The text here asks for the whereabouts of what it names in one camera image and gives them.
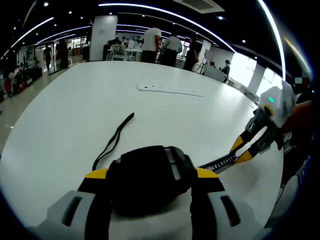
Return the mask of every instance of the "person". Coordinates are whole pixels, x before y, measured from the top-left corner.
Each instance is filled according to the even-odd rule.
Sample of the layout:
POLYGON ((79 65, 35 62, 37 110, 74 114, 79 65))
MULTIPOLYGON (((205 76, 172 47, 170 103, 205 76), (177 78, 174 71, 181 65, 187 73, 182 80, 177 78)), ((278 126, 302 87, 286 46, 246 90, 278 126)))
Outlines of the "person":
POLYGON ((214 67, 216 69, 216 66, 215 66, 215 62, 214 61, 211 61, 210 62, 210 66, 214 67))
POLYGON ((154 64, 156 62, 157 53, 160 51, 160 40, 160 27, 153 27, 145 32, 141 56, 143 63, 154 64))
POLYGON ((43 58, 45 60, 46 69, 49 70, 49 66, 51 63, 51 47, 49 47, 48 43, 45 44, 45 50, 43 51, 43 58))
POLYGON ((68 48, 65 40, 61 39, 59 44, 56 45, 56 59, 60 60, 59 68, 67 69, 69 65, 68 61, 68 48))
POLYGON ((225 75, 226 75, 226 78, 224 80, 224 82, 227 81, 228 79, 228 76, 229 76, 229 72, 230 72, 230 61, 229 60, 225 60, 225 65, 223 68, 219 67, 219 70, 222 71, 225 75))
POLYGON ((9 75, 8 75, 8 86, 10 87, 6 91, 10 93, 10 97, 12 97, 15 94, 15 87, 16 87, 16 74, 14 73, 15 69, 12 68, 9 75))
POLYGON ((199 62, 198 54, 200 52, 200 47, 197 43, 197 40, 198 38, 195 35, 190 38, 190 49, 185 56, 183 69, 190 72, 192 72, 194 65, 199 62))
POLYGON ((168 37, 162 45, 162 57, 160 64, 175 67, 177 54, 182 52, 182 44, 177 37, 178 34, 172 33, 171 37, 168 37))
POLYGON ((128 41, 127 41, 125 36, 122 37, 122 41, 121 42, 122 42, 122 45, 125 45, 125 47, 128 46, 128 41))

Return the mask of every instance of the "chair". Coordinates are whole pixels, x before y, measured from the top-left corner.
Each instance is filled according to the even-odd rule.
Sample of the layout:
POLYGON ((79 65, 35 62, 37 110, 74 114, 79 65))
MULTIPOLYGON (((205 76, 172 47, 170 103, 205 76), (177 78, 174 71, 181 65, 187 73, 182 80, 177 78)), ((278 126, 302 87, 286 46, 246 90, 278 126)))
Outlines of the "chair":
POLYGON ((128 59, 131 59, 131 61, 135 60, 134 56, 128 56, 128 53, 126 51, 126 46, 124 45, 112 45, 111 46, 111 61, 114 59, 121 59, 123 61, 127 61, 128 59))

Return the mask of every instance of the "white pillar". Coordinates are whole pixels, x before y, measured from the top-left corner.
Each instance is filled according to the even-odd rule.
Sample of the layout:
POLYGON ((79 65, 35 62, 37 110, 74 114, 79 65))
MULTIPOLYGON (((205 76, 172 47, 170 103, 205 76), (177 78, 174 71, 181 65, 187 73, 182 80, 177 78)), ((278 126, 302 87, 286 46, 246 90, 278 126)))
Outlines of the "white pillar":
POLYGON ((260 66, 259 64, 255 66, 254 73, 248 86, 248 90, 254 95, 258 91, 262 78, 264 77, 265 70, 266 69, 263 66, 260 66))
POLYGON ((104 45, 115 39, 118 16, 96 16, 92 27, 90 43, 90 61, 101 61, 103 59, 104 45))

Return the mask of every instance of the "glass wall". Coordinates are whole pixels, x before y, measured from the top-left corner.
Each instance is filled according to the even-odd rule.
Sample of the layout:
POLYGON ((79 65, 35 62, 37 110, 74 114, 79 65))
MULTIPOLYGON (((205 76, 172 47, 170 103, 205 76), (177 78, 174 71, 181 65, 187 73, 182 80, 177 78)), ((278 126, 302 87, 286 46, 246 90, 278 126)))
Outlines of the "glass wall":
POLYGON ((282 77, 276 74, 270 68, 266 68, 260 86, 256 91, 256 95, 260 97, 262 93, 274 86, 282 89, 282 77))

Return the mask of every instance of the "led strip light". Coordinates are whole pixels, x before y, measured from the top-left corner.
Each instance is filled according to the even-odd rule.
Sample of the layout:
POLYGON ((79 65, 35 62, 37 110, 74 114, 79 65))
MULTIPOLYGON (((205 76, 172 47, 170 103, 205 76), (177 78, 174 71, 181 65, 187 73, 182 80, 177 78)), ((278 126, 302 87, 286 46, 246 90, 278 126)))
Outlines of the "led strip light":
POLYGON ((280 58, 281 58, 281 65, 282 65, 282 79, 283 81, 286 81, 286 60, 285 60, 285 51, 284 51, 284 48, 282 46, 282 42, 281 42, 281 37, 280 37, 280 34, 279 34, 279 31, 278 31, 278 28, 277 28, 277 25, 276 25, 276 22, 274 20, 274 18, 272 17, 267 5, 264 3, 263 0, 258 0, 259 4, 261 5, 262 9, 264 10, 265 12, 265 15, 266 17, 268 18, 270 24, 271 24, 271 27, 272 27, 272 30, 273 30, 273 33, 275 35, 275 39, 276 39, 276 42, 278 44, 278 48, 279 48, 279 52, 280 52, 280 58))
POLYGON ((156 10, 156 11, 160 11, 166 14, 170 14, 173 15, 175 17, 178 17, 180 19, 183 19, 193 25, 196 25, 197 27, 205 30, 206 32, 208 32, 209 34, 211 34, 212 36, 214 36, 215 38, 219 39, 222 43, 224 43, 228 48, 230 48, 234 53, 236 53, 236 50, 234 50, 228 43, 226 43, 221 37, 219 37, 218 35, 216 35, 215 33, 213 33, 212 31, 210 31, 209 29, 205 28, 204 26, 196 23, 195 21, 192 21, 184 16, 181 16, 179 14, 176 14, 174 12, 171 11, 167 11, 161 8, 157 8, 157 7, 153 7, 153 6, 147 6, 147 5, 141 5, 141 4, 133 4, 133 3, 102 3, 98 5, 99 7, 107 7, 107 6, 127 6, 127 7, 138 7, 138 8, 145 8, 145 9, 152 9, 152 10, 156 10))
MULTIPOLYGON (((117 24, 117 26, 125 26, 125 27, 135 27, 135 28, 142 28, 142 29, 150 29, 150 27, 146 27, 146 26, 137 26, 137 25, 128 25, 128 24, 117 24)), ((160 30, 161 32, 163 33, 166 33, 166 34, 171 34, 171 32, 168 32, 168 31, 163 31, 163 30, 160 30)))
POLYGON ((63 37, 60 37, 60 38, 57 38, 55 41, 59 40, 59 39, 64 39, 64 38, 67 38, 67 37, 71 37, 71 36, 74 36, 76 34, 71 34, 71 35, 68 35, 68 36, 63 36, 63 37))
POLYGON ((116 32, 130 32, 130 33, 139 33, 139 34, 145 34, 143 31, 130 31, 130 30, 115 30, 116 32))
POLYGON ((130 31, 130 30, 115 30, 116 32, 130 32, 130 33, 138 33, 145 34, 143 31, 130 31))
POLYGON ((91 26, 83 26, 83 27, 78 27, 78 28, 74 28, 74 29, 69 29, 69 30, 67 30, 67 31, 62 31, 62 32, 59 32, 59 33, 57 33, 57 34, 55 34, 55 35, 48 36, 47 38, 42 39, 41 41, 38 41, 37 44, 39 44, 39 43, 41 43, 41 42, 43 42, 43 41, 45 41, 45 40, 47 40, 47 39, 49 39, 49 38, 52 38, 52 37, 54 37, 54 36, 57 36, 57 35, 59 35, 59 34, 64 34, 64 33, 66 33, 66 32, 70 32, 70 31, 78 30, 78 29, 85 29, 85 28, 91 28, 91 26))
MULTIPOLYGON (((54 17, 51 17, 51 18, 49 18, 49 19, 47 19, 47 20, 39 23, 37 26, 31 28, 29 31, 27 31, 25 34, 23 34, 10 48, 13 48, 21 39, 23 39, 25 36, 27 36, 27 35, 28 35, 29 33, 31 33, 33 30, 35 30, 36 28, 40 27, 41 25, 43 25, 43 24, 51 21, 52 19, 54 19, 54 17)), ((2 60, 2 59, 4 58, 4 56, 5 56, 8 52, 9 52, 9 50, 5 52, 5 54, 1 57, 0 60, 2 60)))

